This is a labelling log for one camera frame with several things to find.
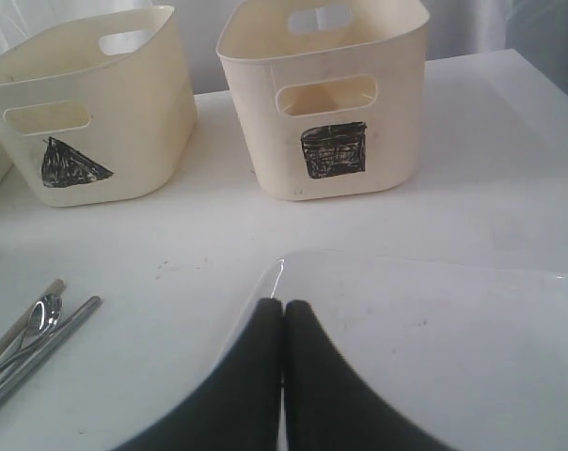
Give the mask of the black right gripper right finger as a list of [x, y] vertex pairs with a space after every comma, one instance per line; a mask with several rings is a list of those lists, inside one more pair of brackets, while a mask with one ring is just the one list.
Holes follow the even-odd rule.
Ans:
[[286, 305], [283, 370], [290, 450], [447, 448], [356, 374], [306, 301]]

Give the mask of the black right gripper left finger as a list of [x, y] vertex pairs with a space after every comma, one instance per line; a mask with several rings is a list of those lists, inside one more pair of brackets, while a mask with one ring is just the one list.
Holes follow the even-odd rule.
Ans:
[[263, 298], [225, 357], [173, 411], [123, 450], [276, 450], [283, 307]]

